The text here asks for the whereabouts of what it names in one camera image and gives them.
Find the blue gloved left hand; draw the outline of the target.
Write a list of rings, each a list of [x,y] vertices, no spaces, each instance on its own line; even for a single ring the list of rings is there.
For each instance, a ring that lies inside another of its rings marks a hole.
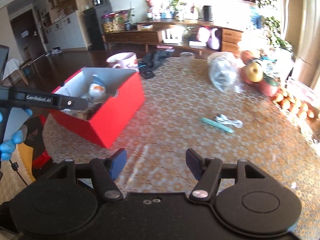
[[[28,128],[25,122],[32,116],[29,108],[12,108],[5,129],[5,137],[1,143],[1,161],[9,161],[16,146],[25,141]]]

